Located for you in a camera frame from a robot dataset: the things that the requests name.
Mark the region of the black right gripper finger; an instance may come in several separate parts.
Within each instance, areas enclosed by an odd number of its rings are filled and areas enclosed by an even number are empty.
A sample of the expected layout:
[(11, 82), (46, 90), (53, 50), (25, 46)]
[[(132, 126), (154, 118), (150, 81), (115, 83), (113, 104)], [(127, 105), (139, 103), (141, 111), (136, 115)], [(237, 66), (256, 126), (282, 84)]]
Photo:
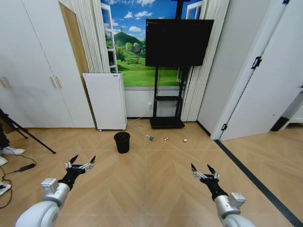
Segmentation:
[(207, 164), (208, 169), (210, 170), (211, 174), (213, 175), (214, 179), (219, 179), (219, 174), (210, 166)]
[(193, 176), (194, 176), (197, 180), (201, 181), (202, 179), (205, 179), (205, 175), (202, 174), (202, 173), (200, 173), (199, 171), (197, 171), (197, 169), (196, 169), (196, 167), (194, 166), (193, 163), (191, 163), (191, 169), (192, 169), (192, 172), (193, 172)]

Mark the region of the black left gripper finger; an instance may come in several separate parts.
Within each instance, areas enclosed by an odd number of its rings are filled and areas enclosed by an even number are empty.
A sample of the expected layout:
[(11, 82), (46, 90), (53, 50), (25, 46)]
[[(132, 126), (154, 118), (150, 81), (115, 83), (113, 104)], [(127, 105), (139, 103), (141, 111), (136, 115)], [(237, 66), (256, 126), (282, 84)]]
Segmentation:
[(68, 162), (65, 162), (65, 168), (77, 168), (77, 165), (74, 165), (73, 163), (78, 158), (78, 155), (72, 157)]
[(79, 167), (79, 169), (84, 170), (85, 172), (88, 172), (91, 169), (93, 169), (94, 163), (95, 163), (95, 158), (96, 158), (96, 156), (94, 156), (88, 163), (81, 165)]

